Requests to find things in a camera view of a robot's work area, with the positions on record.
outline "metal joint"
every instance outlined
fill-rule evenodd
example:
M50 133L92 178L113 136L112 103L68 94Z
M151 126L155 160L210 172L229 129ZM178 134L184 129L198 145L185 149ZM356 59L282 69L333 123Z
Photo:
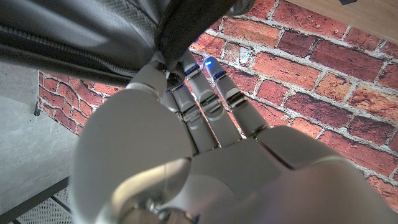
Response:
M200 67L198 64L193 66L192 68L185 71L185 77L189 80L190 78L194 77L195 75L201 72Z
M230 108L235 108L244 103L247 99L248 98L246 97L246 95L239 91L238 93L235 93L234 95L226 99L226 101Z
M222 70L213 76L213 81L217 82L219 79L223 78L224 76L226 76L226 71Z
M221 100L216 94L213 94L207 99L203 100L200 103L200 106L205 114L213 113L221 107Z
M182 113L182 119L186 122L186 123L191 123L195 120L197 120L198 118L200 118L201 113L199 110L199 107L197 105L192 106L191 108L187 109L186 111L184 111Z

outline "zipper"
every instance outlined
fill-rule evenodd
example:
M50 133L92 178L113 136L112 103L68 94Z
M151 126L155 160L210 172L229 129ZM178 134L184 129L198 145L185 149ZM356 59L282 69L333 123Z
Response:
M64 52L67 52L67 53L70 53L70 54L75 54L75 55L78 55L78 56L81 56L81 57L84 57L84 58L87 58L87 59L90 59L90 60L94 60L96 62L101 63L105 67L108 67L110 70L115 71L117 73L120 73L121 75L128 75L130 77L133 77L137 73L137 71L129 70L129 69L126 69L126 68L122 68L120 66L112 64L110 62L107 62L106 60L104 60L104 59L102 59L102 58L100 58L100 57L98 57L96 55L93 55L91 53L85 52L83 50L78 50L78 49L73 48L71 46L68 46L68 45L65 45L65 44L59 44L59 43L54 42L52 40L48 40L48 39L45 39L45 38L42 38L42 37L39 37L39 36L36 36L36 35L28 34L26 32L23 32L23 31L20 31L20 30L16 30L16 29L13 29L13 28L10 28L10 27L6 27L6 26L0 25L0 32L5 32L7 34L16 35L16 36L18 36L20 38L23 38L25 40L34 41L34 42L36 42L38 44L42 44L42 45L45 45L47 47L52 47L52 48L59 49L59 50L62 50Z

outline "brick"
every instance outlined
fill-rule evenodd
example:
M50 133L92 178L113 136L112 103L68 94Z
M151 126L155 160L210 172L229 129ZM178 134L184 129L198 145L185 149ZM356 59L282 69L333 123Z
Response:
M59 108L63 106L63 101L65 100L63 96L55 95L54 93L45 90L41 86L39 86L39 97L50 103L51 106Z
M290 96L286 101L285 107L337 128L344 126L352 115L344 109L316 100L303 93L296 93Z
M83 100L80 100L80 111L86 116L91 116L93 114L93 108Z
M319 140L353 162L389 176L397 167L397 159L385 152L350 141L343 136L325 131Z
M305 57L314 40L315 37L313 36L286 31L278 44L278 48L292 55Z
M203 57L201 55L193 54L193 57L198 62L198 65L203 65Z
M311 90L320 71L291 62L284 58L260 52L254 61L253 69L280 80Z
M257 83L257 77L229 65L223 64L222 66L224 67L226 73L231 76L232 81L235 82L236 86L240 90L248 93L252 93L254 91L254 87Z
M52 78L46 78L44 80L44 88L49 91L55 92L57 90L58 81Z
M260 22L228 18L224 21L223 32L235 38L274 48L280 30Z
M70 86L61 83L58 87L58 94L65 96L67 101L74 106L75 108L79 108L79 98L76 93L70 88Z
M122 87L116 87L116 86L111 86L111 85L105 85L102 83L95 83L93 90L97 91L99 93L105 93L108 95L113 95L115 93L117 93L120 90L123 90L124 88Z
M43 85L43 73L39 73L39 85Z
M77 93L83 100L91 105L102 105L102 96L89 90L87 85L80 85Z
M384 144L390 137L393 126L362 116L357 116L348 126L348 132L354 136L372 141L375 144Z
M392 139L390 143L390 149L395 152L398 152L398 134Z
M69 77L69 85L72 87L74 90L78 90L80 86L80 80L77 78Z
M285 93L287 92L287 90L288 89L281 84L269 80L264 80L261 83L257 96L269 100L277 105L280 105L285 97Z
M373 51L379 45L380 39L359 29L352 28L345 37L344 42Z
M70 106L69 103L66 101L63 103L62 111L67 115L68 117L72 116L72 106Z
M83 132L83 126L80 125L77 126L77 135L81 136L82 132Z
M258 101L249 100L254 108L261 114L261 116L267 121L271 126L287 125L289 123L289 117L283 112L267 106Z
M83 83L86 84L89 90L91 90L94 87L94 83L91 81L84 81Z
M306 135L309 135L313 138L316 138L320 131L322 130L321 126L316 124L312 124L306 119L303 118L296 118L293 120L292 128L295 128Z
M68 77L68 76L59 75L59 74L56 74L56 73L53 73L53 72L44 72L44 73L46 73L47 75L50 75L50 76L54 77L54 78L57 79L57 80L61 80L61 81L65 82L65 83L68 83L68 82L69 82L69 77Z
M246 15L254 16L260 19L265 19L269 13L269 11L274 7L275 0L264 1L257 0L254 2L253 7L250 9Z
M368 82L373 82L382 65L381 60L324 40L319 41L310 60Z
M225 60L238 63L240 51L241 47L239 45L228 43L225 47Z
M398 187L385 183L376 176L368 177L367 181L391 208L398 210Z
M381 49L381 52L384 52L388 55L391 55L395 58L398 58L398 45L393 44L391 42L387 42Z
M398 64L387 65L379 76L378 83L398 90Z
M47 114L49 117L53 118L54 114L55 114L55 110L54 108L52 108L50 105L43 103L43 106L41 108L41 110Z
M279 1L272 18L294 29L305 30L336 39L341 39L347 29L345 24L283 0Z
M315 91L323 96L327 96L341 102L347 95L350 87L350 82L347 82L332 73L328 73L322 78L322 81L319 83Z
M398 121L398 97L375 90L367 85L359 85L349 104L371 114Z
M88 118L82 115L82 113L78 110L73 110L72 111L72 119L76 121L78 124L85 125L86 122L88 121Z
M191 45L191 48L220 58L225 40L213 37L212 35L202 34L199 39Z
M76 131L76 122L74 120L68 118L60 109L56 109L55 112L55 120L70 129L71 131Z
M223 21L223 18L219 18L209 29L218 32L220 29L221 22Z

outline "metal grate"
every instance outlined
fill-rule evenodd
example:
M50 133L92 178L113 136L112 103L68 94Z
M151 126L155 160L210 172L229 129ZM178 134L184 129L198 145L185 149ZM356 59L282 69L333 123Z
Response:
M51 198L21 215L17 220L26 224L73 223L71 214Z
M62 203L64 203L67 207L71 207L70 205L70 198L69 198L69 194L70 194L70 188L65 187L64 189L62 189L61 191L59 191L58 193L56 193L54 196L59 199L59 201L61 201Z

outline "robot finger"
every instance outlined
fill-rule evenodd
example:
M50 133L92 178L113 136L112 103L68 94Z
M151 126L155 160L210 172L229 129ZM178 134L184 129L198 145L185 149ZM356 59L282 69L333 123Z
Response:
M208 58L205 67L245 135L255 137L258 132L269 128L265 119L239 90L217 59Z
M167 107L171 112L173 112L179 119L180 121L184 124L187 135L190 139L190 143L191 143L191 148L192 148L192 154L199 154L197 145L195 144L195 141L192 138L192 135L189 131L189 128L187 126L187 124L183 121L182 118L182 114L180 111L180 108L177 105L177 102L174 99L173 93L169 90L166 91L165 95L163 96L163 98L160 100L160 103L162 103L165 107Z
M238 129L189 50L185 52L181 63L193 93L221 147L232 145L241 140Z
M172 93L198 152L204 153L218 147L217 140L188 87L181 85L174 89Z

